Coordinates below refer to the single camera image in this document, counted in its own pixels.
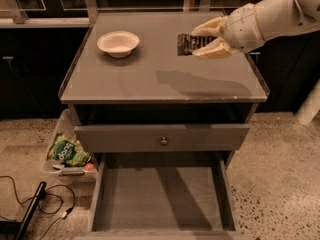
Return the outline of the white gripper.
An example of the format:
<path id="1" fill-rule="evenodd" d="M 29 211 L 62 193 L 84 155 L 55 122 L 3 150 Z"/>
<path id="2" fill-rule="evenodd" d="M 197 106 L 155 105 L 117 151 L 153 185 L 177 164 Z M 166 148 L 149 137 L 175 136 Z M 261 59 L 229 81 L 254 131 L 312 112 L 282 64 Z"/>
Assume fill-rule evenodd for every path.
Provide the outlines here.
<path id="1" fill-rule="evenodd" d="M 246 4 L 227 17 L 216 17 L 194 28 L 193 36 L 218 37 L 194 50 L 200 59 L 222 59 L 240 52 L 248 53 L 265 44 L 254 4 Z"/>

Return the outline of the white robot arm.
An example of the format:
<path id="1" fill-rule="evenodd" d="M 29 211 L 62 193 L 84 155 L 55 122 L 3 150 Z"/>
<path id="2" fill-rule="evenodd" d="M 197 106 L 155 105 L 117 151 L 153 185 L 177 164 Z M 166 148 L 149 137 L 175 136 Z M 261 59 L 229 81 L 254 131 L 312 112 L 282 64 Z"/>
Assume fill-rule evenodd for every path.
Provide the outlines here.
<path id="1" fill-rule="evenodd" d="M 262 0 L 194 28 L 192 36 L 211 36 L 214 40 L 192 54 L 201 59 L 226 58 L 251 52 L 277 37 L 319 29 L 320 0 Z"/>

